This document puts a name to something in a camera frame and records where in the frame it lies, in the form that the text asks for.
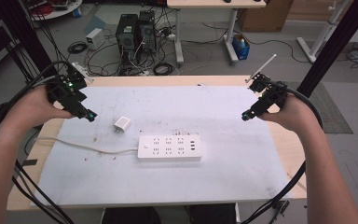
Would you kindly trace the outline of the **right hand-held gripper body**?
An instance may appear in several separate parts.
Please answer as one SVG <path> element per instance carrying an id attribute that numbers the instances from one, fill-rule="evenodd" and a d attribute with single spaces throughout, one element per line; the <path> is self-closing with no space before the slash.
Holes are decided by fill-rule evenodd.
<path id="1" fill-rule="evenodd" d="M 251 82 L 249 89 L 253 92 L 260 93 L 258 100 L 251 106 L 250 111 L 267 111 L 272 105 L 282 106 L 286 92 L 283 84 L 273 82 L 270 77 L 261 73 L 274 58 L 273 54 L 263 65 L 261 65 L 249 78 L 246 83 Z"/>

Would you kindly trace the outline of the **person's left hand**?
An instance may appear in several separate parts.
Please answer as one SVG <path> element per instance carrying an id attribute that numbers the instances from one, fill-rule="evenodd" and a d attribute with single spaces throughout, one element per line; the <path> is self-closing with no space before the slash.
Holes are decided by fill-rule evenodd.
<path id="1" fill-rule="evenodd" d="M 1 125 L 28 131 L 51 119 L 71 119 L 72 117 L 70 112 L 51 104 L 46 87 L 39 86 L 28 91 L 11 107 Z"/>

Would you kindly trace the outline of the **white charger plug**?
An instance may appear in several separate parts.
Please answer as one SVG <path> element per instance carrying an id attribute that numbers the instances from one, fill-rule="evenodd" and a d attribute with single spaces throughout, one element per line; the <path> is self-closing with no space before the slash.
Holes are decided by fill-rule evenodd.
<path id="1" fill-rule="evenodd" d="M 117 133 L 124 133 L 126 132 L 131 126 L 131 120 L 126 117 L 120 117 L 115 123 L 114 123 L 114 130 Z"/>

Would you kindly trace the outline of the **white table mat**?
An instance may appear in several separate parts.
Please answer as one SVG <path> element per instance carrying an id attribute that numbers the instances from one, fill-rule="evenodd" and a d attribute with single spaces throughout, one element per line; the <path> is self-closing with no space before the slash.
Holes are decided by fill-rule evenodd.
<path id="1" fill-rule="evenodd" d="M 268 125 L 243 121 L 256 100 L 242 86 L 88 87 L 93 122 L 67 119 L 42 169 L 37 198 L 60 206 L 268 200 L 287 183 Z M 131 120 L 124 133 L 120 118 Z M 140 161 L 142 135 L 198 135 L 199 161 Z"/>

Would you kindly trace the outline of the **black metal stand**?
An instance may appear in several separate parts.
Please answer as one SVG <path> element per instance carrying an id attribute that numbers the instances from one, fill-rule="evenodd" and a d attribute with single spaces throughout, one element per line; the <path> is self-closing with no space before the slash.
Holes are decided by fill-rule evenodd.
<path id="1" fill-rule="evenodd" d="M 42 46 L 29 16 L 20 0 L 0 0 L 0 14 L 9 30 L 27 51 L 40 72 L 51 65 L 51 59 Z"/>
<path id="2" fill-rule="evenodd" d="M 323 79 L 339 53 L 358 30 L 358 0 L 353 0 L 334 33 L 325 44 L 315 63 L 311 66 L 297 90 L 310 97 Z"/>

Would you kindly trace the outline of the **grey floor mat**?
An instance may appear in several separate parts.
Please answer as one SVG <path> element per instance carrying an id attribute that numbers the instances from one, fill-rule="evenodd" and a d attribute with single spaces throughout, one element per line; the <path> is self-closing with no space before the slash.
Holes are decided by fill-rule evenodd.
<path id="1" fill-rule="evenodd" d="M 351 127 L 342 116 L 323 83 L 319 83 L 313 90 L 310 101 L 321 115 L 325 133 L 353 134 Z"/>

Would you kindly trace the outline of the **white box device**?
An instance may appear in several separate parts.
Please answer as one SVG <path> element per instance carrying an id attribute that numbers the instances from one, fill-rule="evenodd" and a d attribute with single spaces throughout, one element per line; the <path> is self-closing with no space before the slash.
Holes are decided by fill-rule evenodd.
<path id="1" fill-rule="evenodd" d="M 98 49 L 105 42 L 103 30 L 95 28 L 88 35 L 86 35 L 86 40 L 90 49 Z"/>

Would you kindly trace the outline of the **cardboard box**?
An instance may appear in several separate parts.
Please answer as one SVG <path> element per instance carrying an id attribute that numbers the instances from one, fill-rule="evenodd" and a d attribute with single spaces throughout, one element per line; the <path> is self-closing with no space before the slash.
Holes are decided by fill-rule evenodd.
<path id="1" fill-rule="evenodd" d="M 265 0 L 263 8 L 241 9 L 238 25 L 244 32 L 280 32 L 294 0 Z"/>

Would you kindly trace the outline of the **white power strip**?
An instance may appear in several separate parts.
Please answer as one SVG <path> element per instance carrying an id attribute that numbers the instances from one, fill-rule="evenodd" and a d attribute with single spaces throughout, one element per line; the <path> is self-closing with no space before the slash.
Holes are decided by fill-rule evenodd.
<path id="1" fill-rule="evenodd" d="M 198 135 L 142 135 L 137 157 L 140 161 L 199 161 L 201 140 Z"/>

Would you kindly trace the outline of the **black table clamp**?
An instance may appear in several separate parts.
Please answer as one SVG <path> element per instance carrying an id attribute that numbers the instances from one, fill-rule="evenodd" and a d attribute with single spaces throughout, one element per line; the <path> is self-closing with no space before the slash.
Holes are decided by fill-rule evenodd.
<path id="1" fill-rule="evenodd" d="M 277 215 L 282 215 L 285 210 L 287 209 L 287 207 L 289 206 L 290 202 L 289 201 L 278 201 L 275 204 L 272 205 L 272 209 L 274 214 Z"/>

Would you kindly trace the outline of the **small black computer tower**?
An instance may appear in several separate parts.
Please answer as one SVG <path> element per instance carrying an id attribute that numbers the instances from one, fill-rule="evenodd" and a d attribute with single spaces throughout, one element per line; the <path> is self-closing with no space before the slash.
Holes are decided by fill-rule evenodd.
<path id="1" fill-rule="evenodd" d="M 142 46 L 146 53 L 156 49 L 155 11 L 141 10 L 138 17 Z"/>

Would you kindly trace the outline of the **white-legged wooden desk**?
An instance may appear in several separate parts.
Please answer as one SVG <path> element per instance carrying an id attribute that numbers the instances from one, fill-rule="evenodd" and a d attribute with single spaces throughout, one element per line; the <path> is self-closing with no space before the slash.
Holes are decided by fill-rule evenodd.
<path id="1" fill-rule="evenodd" d="M 175 38 L 174 49 L 176 62 L 182 65 L 185 61 L 182 50 L 181 41 L 181 13 L 182 8 L 229 8 L 229 26 L 227 28 L 227 35 L 223 39 L 223 43 L 227 49 L 229 61 L 236 63 L 239 59 L 232 47 L 232 38 L 235 20 L 240 9 L 244 8 L 263 8 L 267 4 L 264 0 L 166 0 L 167 7 L 175 11 Z"/>

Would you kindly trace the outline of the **person's right leg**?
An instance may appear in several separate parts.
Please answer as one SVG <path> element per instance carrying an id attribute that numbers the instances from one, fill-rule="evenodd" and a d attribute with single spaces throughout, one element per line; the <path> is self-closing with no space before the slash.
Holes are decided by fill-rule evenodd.
<path id="1" fill-rule="evenodd" d="M 193 224 L 236 224 L 234 203 L 190 205 L 189 214 Z"/>

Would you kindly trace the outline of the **person's left leg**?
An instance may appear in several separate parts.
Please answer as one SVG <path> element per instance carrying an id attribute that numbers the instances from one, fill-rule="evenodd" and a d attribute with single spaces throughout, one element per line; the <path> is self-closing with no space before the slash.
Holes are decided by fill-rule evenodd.
<path id="1" fill-rule="evenodd" d="M 161 224 L 153 207 L 106 208 L 102 224 Z"/>

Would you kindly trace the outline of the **white desk leg frame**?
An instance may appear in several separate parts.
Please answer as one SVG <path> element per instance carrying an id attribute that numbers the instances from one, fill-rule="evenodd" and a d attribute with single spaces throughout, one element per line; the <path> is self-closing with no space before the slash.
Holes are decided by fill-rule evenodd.
<path id="1" fill-rule="evenodd" d="M 308 46 L 303 37 L 298 37 L 296 39 L 298 45 L 302 48 L 303 52 L 311 63 L 314 63 L 316 61 L 317 51 L 321 47 L 322 43 L 327 40 L 327 37 L 331 33 L 333 28 L 337 25 L 337 19 L 348 3 L 349 0 L 341 0 L 340 3 L 338 3 L 337 0 L 334 0 L 333 5 L 328 8 L 329 10 L 333 11 L 333 14 L 327 20 L 324 28 L 319 33 L 315 43 L 312 45 L 311 48 Z"/>

